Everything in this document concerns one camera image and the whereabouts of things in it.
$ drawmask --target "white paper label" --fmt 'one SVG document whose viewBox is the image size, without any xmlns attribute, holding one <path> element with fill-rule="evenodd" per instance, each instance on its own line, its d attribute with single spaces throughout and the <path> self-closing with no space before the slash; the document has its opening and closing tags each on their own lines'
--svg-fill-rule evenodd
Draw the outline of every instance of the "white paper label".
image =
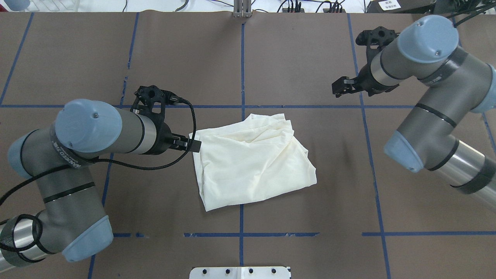
<svg viewBox="0 0 496 279">
<path fill-rule="evenodd" d="M 379 2 L 382 10 L 395 10 L 401 8 L 400 3 L 397 0 L 387 0 Z"/>
</svg>

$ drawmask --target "white cloth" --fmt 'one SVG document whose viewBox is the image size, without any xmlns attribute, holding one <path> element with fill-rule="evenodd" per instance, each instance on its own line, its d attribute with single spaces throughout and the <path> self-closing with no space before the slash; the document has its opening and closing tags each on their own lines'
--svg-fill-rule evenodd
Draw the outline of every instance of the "white cloth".
<svg viewBox="0 0 496 279">
<path fill-rule="evenodd" d="M 193 158 L 205 210 L 259 202 L 317 183 L 308 150 L 293 133 L 284 114 L 250 114 L 243 122 L 197 131 L 201 149 Z"/>
</svg>

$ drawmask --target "blue joint cap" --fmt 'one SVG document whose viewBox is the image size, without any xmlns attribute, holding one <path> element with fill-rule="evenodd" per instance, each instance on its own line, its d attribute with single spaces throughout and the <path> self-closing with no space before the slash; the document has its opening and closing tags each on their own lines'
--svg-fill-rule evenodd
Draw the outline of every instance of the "blue joint cap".
<svg viewBox="0 0 496 279">
<path fill-rule="evenodd" d="M 419 155 L 398 131 L 394 131 L 393 136 L 387 141 L 384 153 L 411 172 L 417 173 L 424 168 Z"/>
<path fill-rule="evenodd" d="M 123 122 L 117 109 L 105 102 L 77 99 L 68 102 L 55 121 L 55 134 L 67 148 L 98 152 L 121 134 Z"/>
<path fill-rule="evenodd" d="M 440 15 L 425 16 L 401 32 L 398 49 L 406 58 L 423 64 L 446 59 L 458 46 L 458 31 Z"/>
<path fill-rule="evenodd" d="M 18 140 L 14 141 L 14 143 L 8 149 L 8 163 L 15 170 L 15 172 L 17 172 L 22 178 L 26 179 L 31 178 L 31 175 L 27 173 L 27 171 L 24 169 L 24 166 L 22 165 L 21 151 L 26 138 L 32 133 L 33 132 L 25 134 Z"/>
<path fill-rule="evenodd" d="M 62 255 L 68 262 L 81 261 L 105 249 L 113 239 L 114 234 L 107 215 L 74 239 L 62 251 Z"/>
<path fill-rule="evenodd" d="M 473 113 L 483 113 L 485 111 L 490 110 L 496 104 L 496 70 L 493 66 L 489 65 L 493 72 L 493 81 L 491 82 L 491 86 L 489 87 L 489 91 L 484 97 L 484 100 L 475 107 L 471 112 Z"/>
</svg>

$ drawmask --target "gray arm segment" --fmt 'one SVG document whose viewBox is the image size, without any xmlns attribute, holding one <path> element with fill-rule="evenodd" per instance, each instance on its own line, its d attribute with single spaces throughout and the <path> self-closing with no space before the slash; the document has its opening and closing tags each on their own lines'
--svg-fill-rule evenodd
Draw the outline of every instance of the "gray arm segment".
<svg viewBox="0 0 496 279">
<path fill-rule="evenodd" d="M 379 83 L 415 76 L 429 87 L 384 151 L 408 170 L 433 171 L 496 210 L 496 163 L 451 135 L 468 112 L 494 105 L 496 70 L 457 44 L 449 20 L 426 16 L 374 57 L 371 72 Z"/>
</svg>

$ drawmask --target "black cable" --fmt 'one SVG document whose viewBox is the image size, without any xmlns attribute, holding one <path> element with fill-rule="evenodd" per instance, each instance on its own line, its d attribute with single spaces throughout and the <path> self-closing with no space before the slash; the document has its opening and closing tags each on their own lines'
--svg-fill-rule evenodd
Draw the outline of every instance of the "black cable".
<svg viewBox="0 0 496 279">
<path fill-rule="evenodd" d="M 179 8 L 177 8 L 175 11 L 180 11 L 180 10 L 184 9 L 188 3 L 189 3 L 189 0 L 185 0 L 185 3 L 182 6 L 180 6 Z"/>
<path fill-rule="evenodd" d="M 320 9 L 320 7 L 322 7 L 322 5 L 324 5 L 324 3 L 329 3 L 329 8 L 331 8 L 331 1 L 322 1 L 320 2 L 320 5 L 318 6 L 317 10 L 315 11 L 316 13 L 318 12 L 318 9 Z"/>
<path fill-rule="evenodd" d="M 222 2 L 222 1 L 219 1 L 219 0 L 209 0 L 209 1 L 220 2 L 220 3 L 222 3 L 222 4 L 226 4 L 227 6 L 234 7 L 234 5 L 231 5 L 231 4 L 229 4 L 229 3 Z"/>
<path fill-rule="evenodd" d="M 488 6 L 492 5 L 492 4 L 494 4 L 494 2 L 493 2 L 493 3 L 491 3 L 491 4 L 486 4 L 486 5 L 483 5 L 483 6 L 479 6 L 479 7 L 470 8 L 470 9 L 467 9 L 467 10 L 459 11 L 459 12 L 457 12 L 457 13 L 454 13 L 454 14 L 452 14 L 452 15 L 447 16 L 446 18 L 452 18 L 452 17 L 454 17 L 454 16 L 462 15 L 462 14 L 465 14 L 465 13 L 468 13 L 468 12 L 477 11 L 477 10 L 480 10 L 480 9 L 486 8 L 486 7 L 488 7 Z"/>
<path fill-rule="evenodd" d="M 457 27 L 458 27 L 460 24 L 462 24 L 463 22 L 465 22 L 465 21 L 467 21 L 467 20 L 469 20 L 469 19 L 471 19 L 471 18 L 474 18 L 475 16 L 477 16 L 477 15 L 479 15 L 479 14 L 481 14 L 481 13 L 483 13 L 483 12 L 487 11 L 488 9 L 494 8 L 494 7 L 496 7 L 496 3 L 490 4 L 490 5 L 489 5 L 489 7 L 487 7 L 487 8 L 483 8 L 483 9 L 481 9 L 481 10 L 479 10 L 479 11 L 477 11 L 477 12 L 475 12 L 475 13 L 473 13 L 473 14 L 471 14 L 471 15 L 469 15 L 469 16 L 467 16 L 467 17 L 465 17 L 465 18 L 463 18 L 462 20 L 458 21 L 458 22 L 457 22 L 456 24 L 454 24 L 453 26 L 454 26 L 455 28 L 457 28 Z"/>
<path fill-rule="evenodd" d="M 188 145 L 186 147 L 186 150 L 175 161 L 173 161 L 173 162 L 171 162 L 171 163 L 169 163 L 167 165 L 158 166 L 158 167 L 141 167 L 141 166 L 135 166 L 135 165 L 132 165 L 132 164 L 124 163 L 124 162 L 117 161 L 117 160 L 111 160 L 111 159 L 93 159 L 93 160 L 86 160 L 86 161 L 89 161 L 89 162 L 92 162 L 92 163 L 108 162 L 108 163 L 113 163 L 113 164 L 121 165 L 121 166 L 124 166 L 124 167 L 139 169 L 139 170 L 159 170 L 159 169 L 165 169 L 165 168 L 168 168 L 170 166 L 175 165 L 177 162 L 179 162 L 181 159 L 183 159 L 186 156 L 186 154 L 188 154 L 188 152 L 191 149 L 191 146 L 193 144 L 194 138 L 196 136 L 196 115 L 194 113 L 193 105 L 189 101 L 184 100 L 184 99 L 182 99 L 182 102 L 184 104 L 188 105 L 189 106 L 189 109 L 191 110 L 191 117 L 193 119 L 193 134 L 192 134 L 191 139 L 190 139 L 190 141 L 189 141 L 189 143 L 188 143 Z M 40 173 L 38 175 L 35 175 L 35 176 L 31 177 L 28 180 L 25 180 L 25 181 L 21 182 L 20 184 L 18 184 L 14 188 L 12 188 L 9 191 L 7 191 L 7 193 L 5 193 L 0 198 L 0 206 L 3 205 L 3 203 L 5 202 L 5 200 L 7 200 L 8 197 L 10 197 L 16 191 L 20 190 L 22 187 L 28 185 L 29 183 L 31 183 L 31 182 L 33 182 L 35 180 L 38 180 L 38 179 L 40 179 L 40 178 L 42 178 L 42 177 L 44 177 L 46 175 L 49 175 L 49 174 L 52 174 L 54 172 L 58 172 L 58 171 L 61 171 L 61 170 L 69 169 L 69 168 L 71 168 L 71 166 L 69 166 L 69 165 L 58 166 L 58 167 L 49 169 L 47 171 L 44 171 L 44 172 L 42 172 L 42 173 Z M 35 246 L 35 245 L 37 245 L 39 243 L 40 238 L 41 238 L 41 235 L 43 233 L 43 225 L 42 225 L 41 221 L 39 220 L 39 218 L 37 218 L 36 216 L 33 216 L 33 215 L 29 215 L 29 214 L 21 214 L 21 215 L 18 216 L 18 220 L 17 221 L 19 222 L 21 219 L 30 219 L 30 220 L 33 220 L 33 222 L 36 223 L 37 228 L 39 227 L 39 230 L 38 230 L 37 234 L 33 236 L 33 239 L 34 240 L 31 243 L 29 243 L 28 245 L 23 246 L 23 247 L 18 247 L 18 248 L 17 247 L 8 246 L 8 245 L 5 245 L 4 243 L 0 242 L 0 249 L 19 253 L 19 252 L 22 252 L 22 251 L 26 251 L 26 250 L 32 248 L 33 246 Z M 5 223 L 7 223 L 7 222 L 8 222 L 8 219 L 5 220 L 5 221 L 0 222 L 0 225 L 3 225 Z"/>
<path fill-rule="evenodd" d="M 281 10 L 282 5 L 284 5 L 284 3 L 286 3 L 286 1 L 287 1 L 287 0 L 284 0 L 284 1 L 281 3 L 281 5 L 279 6 L 279 8 L 277 9 L 277 12 L 279 12 L 279 11 Z"/>
<path fill-rule="evenodd" d="M 194 114 L 193 105 L 189 101 L 187 101 L 187 100 L 184 100 L 184 103 L 186 105 L 188 105 L 189 108 L 191 109 L 191 117 L 193 118 L 193 135 L 192 135 L 191 140 L 190 140 L 191 144 L 188 144 L 188 146 L 186 147 L 186 150 L 184 151 L 184 153 L 181 156 L 179 156 L 179 158 L 177 158 L 174 162 L 169 163 L 167 165 L 158 166 L 158 167 L 136 166 L 136 165 L 131 165 L 131 164 L 128 164 L 128 163 L 124 163 L 124 162 L 117 161 L 117 160 L 112 160 L 112 159 L 93 159 L 93 160 L 90 160 L 90 162 L 92 162 L 92 163 L 108 162 L 108 163 L 117 164 L 117 165 L 121 165 L 121 166 L 128 167 L 128 168 L 139 169 L 139 170 L 159 170 L 159 169 L 168 168 L 168 167 L 176 164 L 181 159 L 183 159 L 184 156 L 186 156 L 186 154 L 189 152 L 189 150 L 191 149 L 191 145 L 192 145 L 192 143 L 194 141 L 194 137 L 196 135 L 196 116 Z"/>
<path fill-rule="evenodd" d="M 123 12 L 124 12 L 124 10 L 125 10 L 126 8 L 127 8 L 127 0 L 125 0 L 125 6 L 124 6 L 124 8 L 123 8 Z"/>
<path fill-rule="evenodd" d="M 58 172 L 58 171 L 61 171 L 61 170 L 65 170 L 65 169 L 69 169 L 69 168 L 70 168 L 69 165 L 63 165 L 63 166 L 55 167 L 55 168 L 49 169 L 47 171 L 44 171 L 44 172 L 42 172 L 42 173 L 40 173 L 38 175 L 35 175 L 35 176 L 31 177 L 28 180 L 25 180 L 25 181 L 21 182 L 20 184 L 18 184 L 14 188 L 12 188 L 9 191 L 7 191 L 7 193 L 5 193 L 0 198 L 0 206 L 3 205 L 3 203 L 5 202 L 5 200 L 7 200 L 8 197 L 10 197 L 16 191 L 18 191 L 22 187 L 28 185 L 29 183 L 31 183 L 31 182 L 33 182 L 33 181 L 35 181 L 37 179 L 40 179 L 40 178 L 42 178 L 42 177 L 44 177 L 46 175 L 49 175 L 51 173 Z M 40 220 L 37 217 L 35 217 L 33 215 L 29 215 L 29 214 L 21 214 L 21 215 L 19 215 L 18 218 L 19 218 L 18 221 L 20 219 L 30 219 L 30 220 L 33 220 L 33 222 L 36 223 L 37 226 L 39 226 L 40 229 L 39 229 L 38 233 L 36 234 L 36 236 L 33 236 L 33 239 L 34 239 L 33 242 L 29 243 L 26 246 L 19 247 L 19 248 L 8 246 L 8 245 L 5 245 L 5 244 L 3 244 L 3 243 L 0 242 L 0 249 L 4 249 L 4 250 L 7 250 L 7 251 L 11 251 L 11 252 L 22 252 L 22 251 L 26 251 L 26 250 L 30 249 L 31 247 L 35 246 L 40 241 L 41 234 L 43 233 L 43 226 L 42 226 Z M 5 221 L 1 222 L 0 225 L 7 223 L 7 221 L 8 220 L 5 220 Z"/>
</svg>

